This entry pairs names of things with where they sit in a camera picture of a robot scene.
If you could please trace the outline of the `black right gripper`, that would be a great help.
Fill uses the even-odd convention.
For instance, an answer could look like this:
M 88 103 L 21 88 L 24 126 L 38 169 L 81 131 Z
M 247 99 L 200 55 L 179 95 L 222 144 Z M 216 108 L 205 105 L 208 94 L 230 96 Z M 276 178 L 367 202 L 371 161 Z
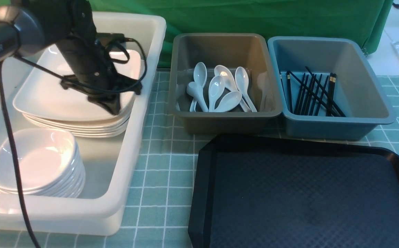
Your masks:
M 97 39 L 84 41 L 69 36 L 56 45 L 74 73 L 74 76 L 65 77 L 69 82 L 61 82 L 64 89 L 72 88 L 86 94 L 90 103 L 114 116 L 120 113 L 122 93 L 141 95 L 141 80 L 121 75 L 115 68 L 115 62 L 129 62 L 130 55 L 122 44 L 111 41 L 104 47 Z

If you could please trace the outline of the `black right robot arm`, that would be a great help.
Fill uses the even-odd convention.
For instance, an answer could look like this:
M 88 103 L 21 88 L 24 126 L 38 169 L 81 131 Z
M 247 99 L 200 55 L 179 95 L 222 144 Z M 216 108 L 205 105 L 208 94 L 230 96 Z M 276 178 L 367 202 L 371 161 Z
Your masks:
M 13 56 L 23 63 L 60 79 L 61 88 L 86 95 L 88 102 L 111 115 L 120 113 L 120 95 L 141 94 L 143 76 L 135 80 L 120 74 L 109 52 L 117 47 L 129 59 L 122 43 L 135 42 L 123 34 L 113 34 L 106 44 L 100 40 L 87 0 L 12 0 L 0 7 L 0 69 Z M 56 45 L 72 70 L 58 75 L 26 59 L 27 56 Z

